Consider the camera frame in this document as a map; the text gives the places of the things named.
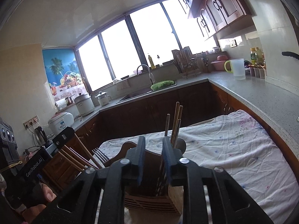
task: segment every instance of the wall mural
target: wall mural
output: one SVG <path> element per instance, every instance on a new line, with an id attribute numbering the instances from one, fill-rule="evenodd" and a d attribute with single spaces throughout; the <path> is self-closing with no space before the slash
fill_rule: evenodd
<path id="1" fill-rule="evenodd" d="M 55 101 L 86 93 L 72 48 L 43 49 L 44 68 Z"/>

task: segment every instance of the green plastic colander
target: green plastic colander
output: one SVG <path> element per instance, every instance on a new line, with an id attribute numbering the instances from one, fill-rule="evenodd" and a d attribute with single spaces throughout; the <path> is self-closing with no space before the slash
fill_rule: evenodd
<path id="1" fill-rule="evenodd" d="M 169 80 L 169 81 L 162 81 L 162 82 L 155 83 L 150 88 L 153 91 L 156 91 L 156 90 L 160 90 L 160 89 L 172 86 L 172 85 L 174 85 L 174 81 Z"/>

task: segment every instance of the countertop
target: countertop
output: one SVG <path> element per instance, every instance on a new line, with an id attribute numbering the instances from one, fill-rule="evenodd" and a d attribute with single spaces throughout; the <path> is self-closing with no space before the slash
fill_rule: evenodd
<path id="1" fill-rule="evenodd" d="M 76 120 L 74 130 L 78 130 L 101 111 L 112 109 L 137 100 L 145 99 L 161 93 L 177 90 L 183 87 L 211 82 L 221 88 L 262 118 L 286 142 L 295 156 L 299 158 L 299 97 L 285 89 L 266 83 L 264 79 L 246 76 L 245 80 L 234 80 L 232 74 L 225 71 L 202 73 L 191 78 L 177 80 L 177 85 L 159 91 L 147 93 L 117 103 L 123 97 L 114 99 L 105 106 L 97 106 L 95 111 Z"/>

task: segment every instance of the green handle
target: green handle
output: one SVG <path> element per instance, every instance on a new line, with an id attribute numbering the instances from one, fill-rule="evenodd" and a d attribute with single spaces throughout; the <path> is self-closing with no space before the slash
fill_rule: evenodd
<path id="1" fill-rule="evenodd" d="M 226 64 L 227 64 L 228 62 L 231 62 L 231 61 L 228 60 L 228 61 L 226 61 L 226 62 L 224 63 L 224 69 L 225 69 L 227 72 L 229 72 L 229 73 L 233 73 L 233 68 L 232 68 L 232 67 L 231 67 L 231 71 L 227 70 L 227 68 L 226 68 Z"/>

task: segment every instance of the black pan handle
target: black pan handle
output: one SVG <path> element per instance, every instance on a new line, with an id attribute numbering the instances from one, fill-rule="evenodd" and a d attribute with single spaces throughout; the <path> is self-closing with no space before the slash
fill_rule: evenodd
<path id="1" fill-rule="evenodd" d="M 290 52 L 290 51 L 284 51 L 281 53 L 282 55 L 284 56 L 291 56 L 291 57 L 294 57 L 296 58 L 297 60 L 299 60 L 299 54 L 296 54 L 294 52 Z"/>

